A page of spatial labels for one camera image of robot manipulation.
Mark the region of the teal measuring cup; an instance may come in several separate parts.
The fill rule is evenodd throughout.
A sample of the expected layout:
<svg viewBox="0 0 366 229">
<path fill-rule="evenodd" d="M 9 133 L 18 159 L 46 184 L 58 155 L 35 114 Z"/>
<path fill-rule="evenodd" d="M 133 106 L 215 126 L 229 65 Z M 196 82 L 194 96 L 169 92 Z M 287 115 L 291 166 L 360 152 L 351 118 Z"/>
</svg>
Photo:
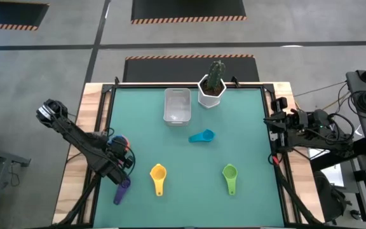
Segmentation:
<svg viewBox="0 0 366 229">
<path fill-rule="evenodd" d="M 209 129 L 206 129 L 198 134 L 189 137 L 189 142 L 211 142 L 215 137 L 215 133 Z"/>
</svg>

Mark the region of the green cactus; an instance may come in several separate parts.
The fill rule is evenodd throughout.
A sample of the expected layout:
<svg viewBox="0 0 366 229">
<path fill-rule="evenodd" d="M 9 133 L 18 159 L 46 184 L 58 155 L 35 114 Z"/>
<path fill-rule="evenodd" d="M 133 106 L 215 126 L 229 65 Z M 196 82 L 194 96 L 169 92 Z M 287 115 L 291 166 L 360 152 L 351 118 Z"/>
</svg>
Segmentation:
<svg viewBox="0 0 366 229">
<path fill-rule="evenodd" d="M 225 71 L 226 66 L 221 60 L 212 62 L 207 76 L 206 89 L 216 92 L 220 88 L 221 79 Z"/>
</svg>

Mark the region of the black bag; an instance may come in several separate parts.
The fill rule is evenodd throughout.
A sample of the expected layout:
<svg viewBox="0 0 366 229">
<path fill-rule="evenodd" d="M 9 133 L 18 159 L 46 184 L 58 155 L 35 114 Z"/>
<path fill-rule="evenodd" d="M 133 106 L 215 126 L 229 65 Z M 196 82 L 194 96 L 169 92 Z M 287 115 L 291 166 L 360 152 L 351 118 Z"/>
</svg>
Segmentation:
<svg viewBox="0 0 366 229">
<path fill-rule="evenodd" d="M 344 193 L 330 184 L 323 172 L 316 171 L 313 173 L 313 176 L 325 222 L 328 223 L 339 216 L 343 216 L 346 206 L 352 205 L 352 203 L 346 199 Z"/>
</svg>

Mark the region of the white paper sheet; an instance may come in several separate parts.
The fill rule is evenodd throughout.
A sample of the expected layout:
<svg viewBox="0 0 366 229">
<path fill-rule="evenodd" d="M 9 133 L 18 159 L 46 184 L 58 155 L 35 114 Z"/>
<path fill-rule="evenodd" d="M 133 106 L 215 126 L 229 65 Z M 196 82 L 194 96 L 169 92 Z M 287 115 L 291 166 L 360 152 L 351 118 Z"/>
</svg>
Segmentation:
<svg viewBox="0 0 366 229">
<path fill-rule="evenodd" d="M 308 156 L 312 160 L 316 157 L 325 155 L 328 152 L 329 152 L 329 150 L 309 148 L 308 149 Z M 336 164 L 336 165 L 333 165 L 332 167 L 322 169 L 322 172 L 327 177 L 330 184 L 332 184 L 334 186 L 344 188 L 344 180 L 342 178 L 341 164 Z"/>
</svg>

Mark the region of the green measuring cup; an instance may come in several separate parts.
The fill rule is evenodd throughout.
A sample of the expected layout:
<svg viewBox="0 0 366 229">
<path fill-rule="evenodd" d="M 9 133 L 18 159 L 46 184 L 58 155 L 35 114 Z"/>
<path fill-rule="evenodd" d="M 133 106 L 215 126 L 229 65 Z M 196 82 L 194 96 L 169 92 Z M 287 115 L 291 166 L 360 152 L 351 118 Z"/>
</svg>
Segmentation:
<svg viewBox="0 0 366 229">
<path fill-rule="evenodd" d="M 238 171 L 234 165 L 228 163 L 222 171 L 222 174 L 227 183 L 227 190 L 229 195 L 236 195 L 236 179 Z"/>
</svg>

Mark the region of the black striped-edge floor mat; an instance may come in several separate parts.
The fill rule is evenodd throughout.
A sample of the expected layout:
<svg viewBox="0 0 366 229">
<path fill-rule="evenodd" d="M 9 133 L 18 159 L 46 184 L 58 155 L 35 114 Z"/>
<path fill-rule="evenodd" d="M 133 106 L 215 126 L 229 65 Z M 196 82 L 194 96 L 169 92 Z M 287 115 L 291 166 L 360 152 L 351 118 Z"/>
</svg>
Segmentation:
<svg viewBox="0 0 366 229">
<path fill-rule="evenodd" d="M 36 31 L 50 5 L 0 1 L 0 29 Z"/>
<path fill-rule="evenodd" d="M 243 0 L 133 0 L 132 24 L 246 20 Z"/>
<path fill-rule="evenodd" d="M 197 82 L 208 74 L 214 61 L 226 66 L 225 82 L 235 77 L 242 82 L 259 82 L 257 64 L 250 54 L 151 55 L 125 59 L 123 81 L 129 83 Z"/>
</svg>

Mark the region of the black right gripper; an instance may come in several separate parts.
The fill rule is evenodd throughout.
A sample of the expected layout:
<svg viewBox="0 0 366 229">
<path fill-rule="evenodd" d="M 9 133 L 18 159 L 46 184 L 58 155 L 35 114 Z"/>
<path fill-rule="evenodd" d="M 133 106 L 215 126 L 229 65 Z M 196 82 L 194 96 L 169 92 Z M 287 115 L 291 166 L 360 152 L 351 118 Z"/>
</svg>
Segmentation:
<svg viewBox="0 0 366 229">
<path fill-rule="evenodd" d="M 275 149 L 292 149 L 297 144 L 297 134 L 294 128 L 296 109 L 291 109 L 287 114 L 284 109 L 288 108 L 287 99 L 279 97 L 271 102 L 271 109 L 274 113 L 264 119 L 264 122 L 273 122 L 268 128 L 278 138 L 274 141 Z"/>
</svg>

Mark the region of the purple measuring cup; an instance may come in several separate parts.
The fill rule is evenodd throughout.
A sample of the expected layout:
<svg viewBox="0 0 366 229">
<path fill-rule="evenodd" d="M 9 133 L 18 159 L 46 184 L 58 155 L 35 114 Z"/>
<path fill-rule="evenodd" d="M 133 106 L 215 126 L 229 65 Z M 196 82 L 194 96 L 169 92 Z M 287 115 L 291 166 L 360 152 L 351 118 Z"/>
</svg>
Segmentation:
<svg viewBox="0 0 366 229">
<path fill-rule="evenodd" d="M 121 203 L 125 193 L 129 189 L 130 185 L 131 185 L 131 181 L 130 181 L 129 177 L 127 177 L 124 181 L 122 181 L 121 183 L 118 184 L 116 194 L 114 197 L 114 201 L 113 201 L 113 203 L 115 205 L 119 205 Z"/>
</svg>

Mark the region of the clear plastic container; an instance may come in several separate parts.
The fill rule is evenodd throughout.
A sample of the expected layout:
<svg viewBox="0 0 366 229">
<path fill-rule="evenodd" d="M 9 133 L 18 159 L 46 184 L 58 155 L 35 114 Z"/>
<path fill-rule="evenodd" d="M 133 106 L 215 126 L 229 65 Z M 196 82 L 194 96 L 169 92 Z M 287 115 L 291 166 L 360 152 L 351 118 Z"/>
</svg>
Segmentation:
<svg viewBox="0 0 366 229">
<path fill-rule="evenodd" d="M 191 91 L 188 88 L 165 90 L 163 119 L 168 126 L 186 126 L 191 119 Z"/>
</svg>

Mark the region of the yellow measuring cup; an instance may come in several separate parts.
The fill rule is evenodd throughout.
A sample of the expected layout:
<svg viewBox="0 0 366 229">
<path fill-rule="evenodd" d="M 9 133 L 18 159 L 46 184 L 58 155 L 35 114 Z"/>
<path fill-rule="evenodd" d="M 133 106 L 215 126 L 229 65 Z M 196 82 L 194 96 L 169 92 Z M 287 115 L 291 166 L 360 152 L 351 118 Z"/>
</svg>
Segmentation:
<svg viewBox="0 0 366 229">
<path fill-rule="evenodd" d="M 166 179 L 167 171 L 166 168 L 157 163 L 150 171 L 150 177 L 153 180 L 155 193 L 158 197 L 163 195 L 163 185 Z"/>
</svg>

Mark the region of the white hexagonal plant pot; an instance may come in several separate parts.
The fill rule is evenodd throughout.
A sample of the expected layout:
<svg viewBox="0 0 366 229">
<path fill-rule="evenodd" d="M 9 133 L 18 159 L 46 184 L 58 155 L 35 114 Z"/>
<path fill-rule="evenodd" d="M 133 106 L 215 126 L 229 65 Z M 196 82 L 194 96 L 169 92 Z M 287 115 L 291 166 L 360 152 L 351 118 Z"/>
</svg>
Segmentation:
<svg viewBox="0 0 366 229">
<path fill-rule="evenodd" d="M 224 95 L 224 92 L 226 91 L 226 84 L 224 83 L 223 79 L 220 80 L 220 85 L 222 86 L 222 90 L 218 96 L 214 95 L 207 95 L 202 87 L 201 84 L 206 80 L 207 74 L 202 77 L 202 79 L 197 83 L 198 86 L 198 102 L 205 108 L 210 109 L 215 106 L 218 106 L 220 104 L 220 101 L 222 99 L 222 96 Z"/>
</svg>

